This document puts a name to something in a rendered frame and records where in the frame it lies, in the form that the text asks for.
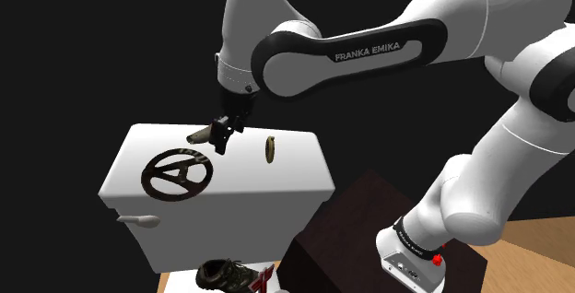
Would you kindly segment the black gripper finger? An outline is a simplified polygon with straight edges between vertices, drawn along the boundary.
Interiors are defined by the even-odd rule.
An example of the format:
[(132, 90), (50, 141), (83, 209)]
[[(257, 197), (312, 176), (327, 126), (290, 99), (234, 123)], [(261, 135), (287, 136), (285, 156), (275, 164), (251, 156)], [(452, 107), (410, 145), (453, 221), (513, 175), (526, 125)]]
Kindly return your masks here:
[(233, 134), (234, 130), (230, 126), (228, 116), (221, 116), (214, 119), (210, 124), (210, 135), (208, 142), (214, 146), (215, 151), (219, 155), (226, 153), (227, 142), (229, 137)]

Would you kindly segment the tan cylindrical object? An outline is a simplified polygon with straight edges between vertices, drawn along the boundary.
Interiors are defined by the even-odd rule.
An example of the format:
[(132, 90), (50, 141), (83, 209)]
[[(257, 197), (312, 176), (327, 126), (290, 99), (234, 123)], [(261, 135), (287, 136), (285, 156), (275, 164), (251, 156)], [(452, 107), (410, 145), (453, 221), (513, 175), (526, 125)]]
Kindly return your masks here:
[(192, 145), (203, 144), (203, 143), (206, 143), (209, 141), (210, 135), (211, 135), (211, 126), (208, 125), (207, 127), (203, 128), (197, 132), (194, 132), (191, 135), (188, 135), (186, 137), (186, 141)]

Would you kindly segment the white toilet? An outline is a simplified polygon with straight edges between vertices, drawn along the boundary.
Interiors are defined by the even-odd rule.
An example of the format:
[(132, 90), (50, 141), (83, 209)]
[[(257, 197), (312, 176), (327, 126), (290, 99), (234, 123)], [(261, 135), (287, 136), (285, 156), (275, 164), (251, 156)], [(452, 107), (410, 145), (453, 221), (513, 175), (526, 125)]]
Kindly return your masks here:
[[(246, 128), (233, 135), (224, 155), (208, 143), (191, 145), (196, 125), (138, 123), (130, 127), (100, 187), (103, 203), (131, 231), (151, 269), (188, 271), (208, 260), (230, 259), (263, 268), (279, 261), (292, 239), (334, 192), (318, 137), (312, 132)], [(214, 167), (208, 186), (197, 196), (163, 202), (148, 196), (141, 172), (156, 155), (189, 148)], [(201, 165), (188, 178), (205, 177)], [(184, 193), (161, 179), (164, 193)]]

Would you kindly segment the dark brown shoe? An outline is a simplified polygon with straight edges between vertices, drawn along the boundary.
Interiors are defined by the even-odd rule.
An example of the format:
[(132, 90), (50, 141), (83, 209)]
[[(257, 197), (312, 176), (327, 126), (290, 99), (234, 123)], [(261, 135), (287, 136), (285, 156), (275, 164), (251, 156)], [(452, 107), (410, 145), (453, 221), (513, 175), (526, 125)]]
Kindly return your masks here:
[(249, 285), (259, 273), (230, 259), (215, 259), (200, 265), (195, 276), (196, 285), (202, 289), (220, 290), (223, 293), (252, 293)]

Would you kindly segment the red cross-shaped object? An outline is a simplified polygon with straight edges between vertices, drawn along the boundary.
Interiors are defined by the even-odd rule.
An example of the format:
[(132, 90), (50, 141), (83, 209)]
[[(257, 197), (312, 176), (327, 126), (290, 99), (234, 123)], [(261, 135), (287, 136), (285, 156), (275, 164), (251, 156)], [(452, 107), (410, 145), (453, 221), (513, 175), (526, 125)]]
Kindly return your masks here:
[(258, 276), (251, 282), (249, 289), (252, 293), (267, 293), (267, 282), (271, 279), (275, 270), (275, 266), (272, 264), (270, 267), (266, 267)]

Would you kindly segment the dark brown robot stand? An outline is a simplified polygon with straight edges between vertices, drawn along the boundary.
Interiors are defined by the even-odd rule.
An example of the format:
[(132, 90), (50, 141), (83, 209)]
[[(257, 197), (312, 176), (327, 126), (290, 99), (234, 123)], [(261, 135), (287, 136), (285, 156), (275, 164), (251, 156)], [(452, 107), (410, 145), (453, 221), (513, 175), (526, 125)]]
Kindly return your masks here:
[(295, 236), (277, 270), (288, 293), (481, 293), (487, 260), (449, 242), (437, 253), (445, 278), (430, 282), (399, 250), (379, 255), (376, 235), (412, 208), (375, 172), (327, 202)]

